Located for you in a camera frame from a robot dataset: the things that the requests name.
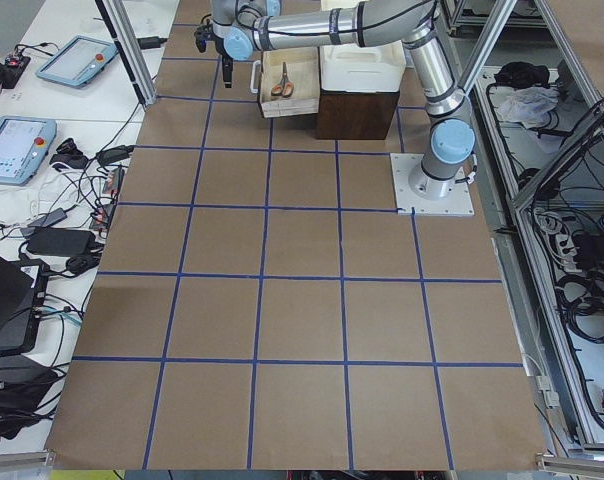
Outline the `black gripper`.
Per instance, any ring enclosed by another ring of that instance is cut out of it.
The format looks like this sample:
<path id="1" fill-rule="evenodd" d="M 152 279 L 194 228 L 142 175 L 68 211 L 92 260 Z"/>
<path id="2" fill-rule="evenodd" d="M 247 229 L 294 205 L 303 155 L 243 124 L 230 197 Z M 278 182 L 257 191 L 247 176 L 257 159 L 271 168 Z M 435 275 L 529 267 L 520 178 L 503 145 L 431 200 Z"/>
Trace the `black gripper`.
<path id="1" fill-rule="evenodd" d="M 207 14 L 194 32 L 195 46 L 200 53 L 205 53 L 207 46 L 213 44 L 217 54 L 222 57 L 222 80 L 227 89 L 233 85 L 233 59 L 224 46 L 224 39 L 232 22 L 232 17 L 228 15 Z"/>

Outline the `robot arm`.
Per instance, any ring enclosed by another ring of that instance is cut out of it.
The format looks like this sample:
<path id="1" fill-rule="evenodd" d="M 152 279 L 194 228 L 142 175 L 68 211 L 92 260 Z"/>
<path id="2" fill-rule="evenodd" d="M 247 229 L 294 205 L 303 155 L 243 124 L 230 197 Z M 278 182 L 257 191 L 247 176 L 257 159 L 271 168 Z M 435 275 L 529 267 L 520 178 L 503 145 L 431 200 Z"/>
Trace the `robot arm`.
<path id="1" fill-rule="evenodd" d="M 303 47 L 351 47 L 366 53 L 398 45 L 409 56 L 430 120 L 428 149 L 408 175 L 411 191 L 426 200 L 452 193 L 471 154 L 475 134 L 468 96 L 455 79 L 435 27 L 434 1 L 358 1 L 352 6 L 285 14 L 279 1 L 213 1 L 194 32 L 195 46 L 213 43 L 224 82 L 232 85 L 236 61 L 256 52 Z"/>

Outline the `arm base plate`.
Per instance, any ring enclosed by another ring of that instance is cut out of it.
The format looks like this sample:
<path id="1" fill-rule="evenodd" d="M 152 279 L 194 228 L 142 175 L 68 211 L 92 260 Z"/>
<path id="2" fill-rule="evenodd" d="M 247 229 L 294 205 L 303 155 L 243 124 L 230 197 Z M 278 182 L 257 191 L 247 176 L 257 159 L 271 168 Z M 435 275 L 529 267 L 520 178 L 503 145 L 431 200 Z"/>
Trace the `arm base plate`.
<path id="1" fill-rule="evenodd" d="M 448 180 L 434 180 L 422 169 L 423 154 L 391 153 L 396 211 L 399 215 L 472 217 L 467 175 L 459 167 Z"/>

